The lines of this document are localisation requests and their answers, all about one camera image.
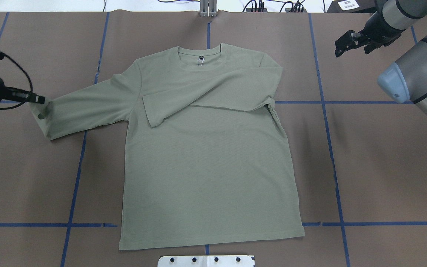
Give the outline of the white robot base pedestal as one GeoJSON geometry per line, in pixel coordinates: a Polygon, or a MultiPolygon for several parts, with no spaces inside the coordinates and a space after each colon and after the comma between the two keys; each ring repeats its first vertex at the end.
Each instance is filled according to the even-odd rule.
{"type": "Polygon", "coordinates": [[[250,255],[163,256],[158,267],[255,267],[250,255]]]}

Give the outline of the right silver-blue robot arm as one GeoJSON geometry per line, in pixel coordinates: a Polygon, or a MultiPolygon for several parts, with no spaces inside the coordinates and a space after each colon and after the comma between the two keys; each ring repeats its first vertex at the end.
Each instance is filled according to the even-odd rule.
{"type": "MultiPolygon", "coordinates": [[[[360,47],[366,54],[387,47],[427,16],[427,0],[377,0],[375,5],[361,31],[349,30],[335,41],[336,57],[360,47]]],[[[397,103],[411,101],[427,116],[427,35],[387,67],[377,83],[397,103]]]]}

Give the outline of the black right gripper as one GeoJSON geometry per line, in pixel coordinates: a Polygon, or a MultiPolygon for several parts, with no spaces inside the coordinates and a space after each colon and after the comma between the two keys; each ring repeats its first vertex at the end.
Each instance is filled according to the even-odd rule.
{"type": "Polygon", "coordinates": [[[372,44],[371,39],[361,32],[356,33],[353,30],[345,32],[344,35],[335,41],[335,57],[342,56],[346,51],[364,47],[365,54],[369,54],[375,50],[375,44],[372,44]]]}

